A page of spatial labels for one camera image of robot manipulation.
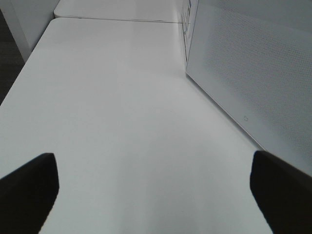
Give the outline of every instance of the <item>perforated panel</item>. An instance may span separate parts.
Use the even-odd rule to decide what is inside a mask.
[[[200,0],[187,68],[264,148],[309,174],[311,15],[310,1]]]

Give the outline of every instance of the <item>white partition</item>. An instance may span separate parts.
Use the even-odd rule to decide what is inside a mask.
[[[312,176],[312,2],[200,0],[187,64],[264,149]]]
[[[1,0],[0,7],[26,61],[45,28],[54,18],[59,0]]]

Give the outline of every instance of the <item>tabletop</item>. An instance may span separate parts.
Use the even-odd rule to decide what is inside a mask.
[[[60,0],[56,17],[182,22],[183,0]]]
[[[185,75],[181,24],[53,20],[0,107],[0,177],[56,156],[40,233],[272,233],[257,146]]]

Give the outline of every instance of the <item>white desk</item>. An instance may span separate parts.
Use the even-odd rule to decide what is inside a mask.
[[[256,147],[185,77],[181,24],[55,19],[0,107],[0,177],[43,152],[42,234],[271,233]]]
[[[182,22],[183,0],[60,0],[56,17]]]

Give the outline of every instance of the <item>black object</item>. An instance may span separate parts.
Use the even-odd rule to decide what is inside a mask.
[[[250,188],[275,234],[312,234],[312,178],[274,155],[257,151]]]
[[[0,234],[37,234],[59,192],[54,154],[42,154],[0,180]]]

